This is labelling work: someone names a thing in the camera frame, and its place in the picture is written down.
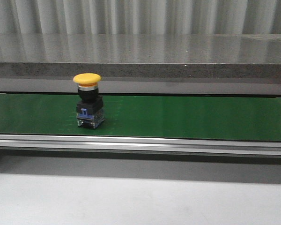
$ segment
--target aluminum rail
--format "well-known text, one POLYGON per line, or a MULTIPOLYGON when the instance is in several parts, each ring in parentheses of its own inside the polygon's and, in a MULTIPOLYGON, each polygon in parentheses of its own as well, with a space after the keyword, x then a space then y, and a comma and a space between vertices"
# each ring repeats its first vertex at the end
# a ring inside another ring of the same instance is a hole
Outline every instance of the aluminum rail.
POLYGON ((281 156, 281 142, 243 142, 117 136, 0 135, 0 149, 281 156))

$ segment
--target corrugated metal wall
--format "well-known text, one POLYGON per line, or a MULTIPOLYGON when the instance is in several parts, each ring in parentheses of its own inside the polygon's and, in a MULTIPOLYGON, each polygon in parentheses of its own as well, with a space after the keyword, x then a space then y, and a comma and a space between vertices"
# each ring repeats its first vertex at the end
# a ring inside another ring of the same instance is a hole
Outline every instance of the corrugated metal wall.
POLYGON ((281 0, 0 0, 0 33, 281 33, 281 0))

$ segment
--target green conveyor belt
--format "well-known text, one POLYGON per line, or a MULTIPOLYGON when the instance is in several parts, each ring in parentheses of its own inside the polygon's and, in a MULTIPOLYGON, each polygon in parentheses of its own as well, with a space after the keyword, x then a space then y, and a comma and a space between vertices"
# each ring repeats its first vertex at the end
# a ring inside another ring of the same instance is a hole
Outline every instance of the green conveyor belt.
POLYGON ((281 141, 281 98, 104 96, 105 121, 77 127, 75 95, 0 94, 0 133, 281 141))

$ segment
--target yellow mushroom button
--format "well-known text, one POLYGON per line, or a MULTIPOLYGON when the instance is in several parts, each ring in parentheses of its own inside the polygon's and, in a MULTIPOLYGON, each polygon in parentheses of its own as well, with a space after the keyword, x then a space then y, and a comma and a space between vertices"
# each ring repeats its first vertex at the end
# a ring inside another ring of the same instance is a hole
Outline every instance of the yellow mushroom button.
POLYGON ((83 87, 90 87, 94 86, 101 80, 101 76, 98 74, 78 74, 73 78, 75 83, 78 83, 80 86, 83 87))

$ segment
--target white floor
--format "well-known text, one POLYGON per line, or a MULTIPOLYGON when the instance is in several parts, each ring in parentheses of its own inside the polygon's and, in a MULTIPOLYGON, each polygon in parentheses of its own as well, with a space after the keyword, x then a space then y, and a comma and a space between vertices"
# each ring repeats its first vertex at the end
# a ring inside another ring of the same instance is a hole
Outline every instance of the white floor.
POLYGON ((0 224, 281 225, 281 165, 6 156, 0 224))

